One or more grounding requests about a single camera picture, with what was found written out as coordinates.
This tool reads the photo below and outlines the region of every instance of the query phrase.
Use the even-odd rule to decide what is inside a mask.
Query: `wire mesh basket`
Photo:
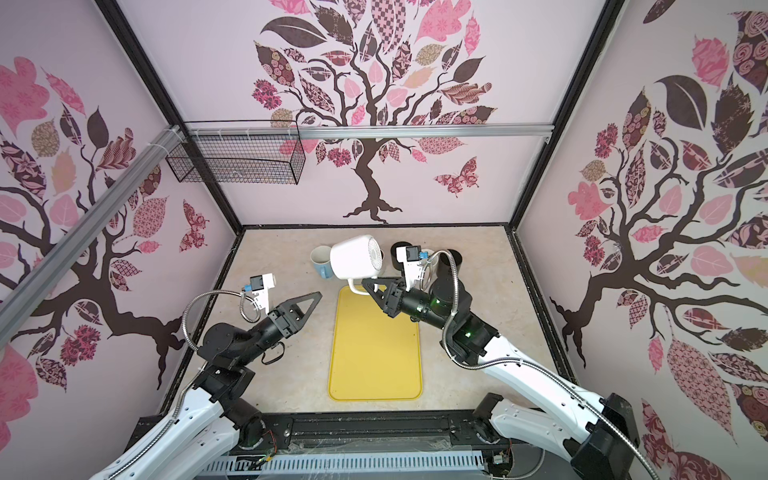
[[[177,145],[166,157],[180,182],[298,184],[306,155],[295,121],[271,122],[250,131],[190,131],[189,144]]]

